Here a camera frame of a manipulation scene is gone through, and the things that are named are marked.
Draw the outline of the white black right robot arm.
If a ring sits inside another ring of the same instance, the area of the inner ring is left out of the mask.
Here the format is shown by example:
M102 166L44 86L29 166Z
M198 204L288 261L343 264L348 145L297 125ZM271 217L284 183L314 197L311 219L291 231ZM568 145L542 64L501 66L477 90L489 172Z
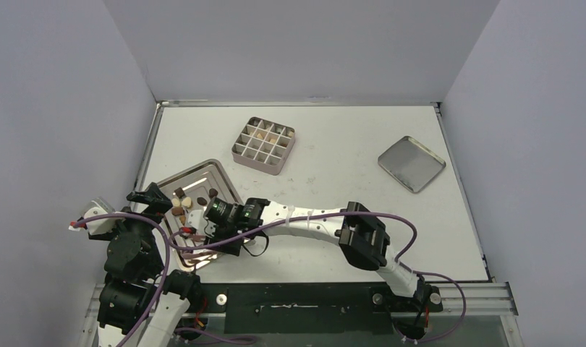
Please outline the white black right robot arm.
M403 266L391 247L383 219L385 213L372 213L358 202L331 210L283 205L260 198L245 204L228 203L213 197L203 217L213 224L212 247L234 254L242 239L258 235L295 236L324 241L340 248L347 262L360 270L375 271L405 309L421 304L425 293L420 277Z

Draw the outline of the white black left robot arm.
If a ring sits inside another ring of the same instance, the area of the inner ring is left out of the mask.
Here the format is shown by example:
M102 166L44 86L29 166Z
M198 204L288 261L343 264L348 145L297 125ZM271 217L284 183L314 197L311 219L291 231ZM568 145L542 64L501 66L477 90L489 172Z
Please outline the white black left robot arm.
M187 311L207 306L200 278L181 270L169 272L153 229L172 209L170 199L152 183L127 200L144 204L140 213L124 209L111 219L106 240L105 286L99 296L100 346L167 346Z

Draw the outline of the pink-tipped metal tweezers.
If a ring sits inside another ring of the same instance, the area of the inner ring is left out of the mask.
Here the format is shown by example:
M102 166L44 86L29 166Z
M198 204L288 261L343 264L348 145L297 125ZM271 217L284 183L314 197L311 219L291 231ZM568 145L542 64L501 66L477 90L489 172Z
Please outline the pink-tipped metal tweezers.
M180 245L183 248L191 248L202 246L205 241L205 236L203 235L191 235L191 234L183 234L179 240L181 241ZM207 255L207 251L205 249L199 250L182 250L179 252L180 257L184 261L194 261L197 258L204 257Z

